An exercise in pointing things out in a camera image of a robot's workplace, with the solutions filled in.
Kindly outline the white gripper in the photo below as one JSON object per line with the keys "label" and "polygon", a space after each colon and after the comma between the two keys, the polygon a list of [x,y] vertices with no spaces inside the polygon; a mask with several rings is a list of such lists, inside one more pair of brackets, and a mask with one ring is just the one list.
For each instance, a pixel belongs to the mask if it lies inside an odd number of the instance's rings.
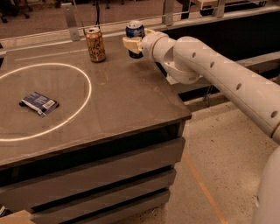
{"label": "white gripper", "polygon": [[122,43],[124,47],[133,53],[139,54],[151,61],[163,61],[168,48],[168,36],[161,31],[154,31],[152,29],[144,29],[145,37],[123,37]]}

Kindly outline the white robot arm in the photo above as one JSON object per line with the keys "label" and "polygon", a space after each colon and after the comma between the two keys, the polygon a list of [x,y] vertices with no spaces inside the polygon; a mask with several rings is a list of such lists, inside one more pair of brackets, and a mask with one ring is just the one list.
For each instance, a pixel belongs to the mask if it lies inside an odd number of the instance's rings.
{"label": "white robot arm", "polygon": [[133,53],[161,64],[179,83],[193,84],[204,77],[278,144],[262,173],[252,224],[280,224],[280,86],[194,37],[175,40],[148,30],[143,38],[124,37],[122,42]]}

